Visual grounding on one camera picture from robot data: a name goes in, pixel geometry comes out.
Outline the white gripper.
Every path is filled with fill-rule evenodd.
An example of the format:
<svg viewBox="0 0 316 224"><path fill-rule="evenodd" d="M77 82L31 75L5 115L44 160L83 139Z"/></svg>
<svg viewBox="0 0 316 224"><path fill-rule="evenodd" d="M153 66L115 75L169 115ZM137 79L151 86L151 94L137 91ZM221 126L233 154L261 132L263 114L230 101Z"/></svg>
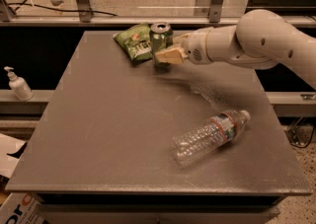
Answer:
<svg viewBox="0 0 316 224"><path fill-rule="evenodd" d="M207 36L211 28L198 29L192 33L173 38L173 44L184 44L184 48L170 47L155 53L158 64L182 64L186 59L195 65L210 64L207 56Z"/></svg>

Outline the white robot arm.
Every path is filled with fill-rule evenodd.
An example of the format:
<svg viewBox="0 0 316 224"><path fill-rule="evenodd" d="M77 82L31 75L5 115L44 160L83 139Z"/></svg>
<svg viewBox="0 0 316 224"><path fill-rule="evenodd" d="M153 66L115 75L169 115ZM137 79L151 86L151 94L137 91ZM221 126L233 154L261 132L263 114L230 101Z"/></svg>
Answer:
<svg viewBox="0 0 316 224"><path fill-rule="evenodd" d="M316 89L316 38L268 10L253 10L234 26L203 28L174 38L155 53L160 63L226 62L270 69L282 64Z"/></svg>

